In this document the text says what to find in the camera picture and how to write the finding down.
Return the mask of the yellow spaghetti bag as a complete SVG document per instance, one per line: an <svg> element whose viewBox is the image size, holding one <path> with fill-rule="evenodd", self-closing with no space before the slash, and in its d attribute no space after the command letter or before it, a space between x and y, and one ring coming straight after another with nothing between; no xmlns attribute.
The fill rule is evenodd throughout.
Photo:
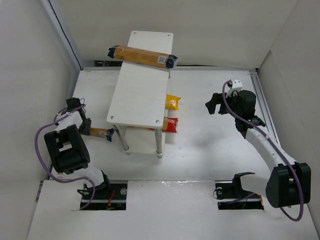
<svg viewBox="0 0 320 240"><path fill-rule="evenodd" d="M165 101L165 109L166 110L178 111L179 110L179 100L180 99L181 99L181 97L167 94L166 95L166 101Z"/></svg>

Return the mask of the brown spaghetti box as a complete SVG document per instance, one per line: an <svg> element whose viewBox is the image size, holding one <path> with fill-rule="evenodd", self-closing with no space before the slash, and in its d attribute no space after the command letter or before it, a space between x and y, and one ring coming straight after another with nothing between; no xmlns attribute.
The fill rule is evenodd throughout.
<svg viewBox="0 0 320 240"><path fill-rule="evenodd" d="M178 57L172 54L116 45L108 49L108 57L123 62L141 64L165 69L173 69L177 65Z"/></svg>

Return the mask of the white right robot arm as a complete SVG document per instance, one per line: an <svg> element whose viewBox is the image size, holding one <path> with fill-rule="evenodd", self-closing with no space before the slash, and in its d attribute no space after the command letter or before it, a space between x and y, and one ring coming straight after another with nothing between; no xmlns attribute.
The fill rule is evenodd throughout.
<svg viewBox="0 0 320 240"><path fill-rule="evenodd" d="M288 155L263 130L264 121L256 115L256 95L249 90L229 90L214 93L205 104L209 114L229 114L234 117L235 128L262 157L270 170L267 178L253 172L234 175L234 193L257 193L267 198L274 208L305 205L311 199L311 168Z"/></svg>

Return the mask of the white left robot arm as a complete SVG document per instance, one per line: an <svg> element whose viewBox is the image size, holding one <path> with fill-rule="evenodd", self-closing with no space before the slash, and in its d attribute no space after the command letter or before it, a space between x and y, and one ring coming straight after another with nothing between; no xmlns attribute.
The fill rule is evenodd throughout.
<svg viewBox="0 0 320 240"><path fill-rule="evenodd" d="M72 175L88 181L78 190L84 197L105 199L112 193L107 175L91 163L89 150L82 138L98 136L92 133L92 120L86 117L85 104L79 98L66 100L66 108L58 112L53 119L55 129L44 135L44 141L57 173Z"/></svg>

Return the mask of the blue-ended spaghetti box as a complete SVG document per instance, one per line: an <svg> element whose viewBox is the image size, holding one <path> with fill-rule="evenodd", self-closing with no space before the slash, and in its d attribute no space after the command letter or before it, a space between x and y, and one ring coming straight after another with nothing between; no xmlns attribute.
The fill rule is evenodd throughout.
<svg viewBox="0 0 320 240"><path fill-rule="evenodd" d="M115 130L113 128L106 129L106 128L91 127L89 130L90 136L103 138L103 139L106 139L108 142L112 142L114 133L115 133Z"/></svg>

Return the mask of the red spaghetti bag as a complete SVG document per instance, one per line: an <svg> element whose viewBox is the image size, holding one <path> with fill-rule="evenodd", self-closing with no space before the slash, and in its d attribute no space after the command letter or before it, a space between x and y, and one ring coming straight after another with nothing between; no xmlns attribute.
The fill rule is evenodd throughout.
<svg viewBox="0 0 320 240"><path fill-rule="evenodd" d="M162 132L165 133L177 133L179 119L177 117L164 117Z"/></svg>

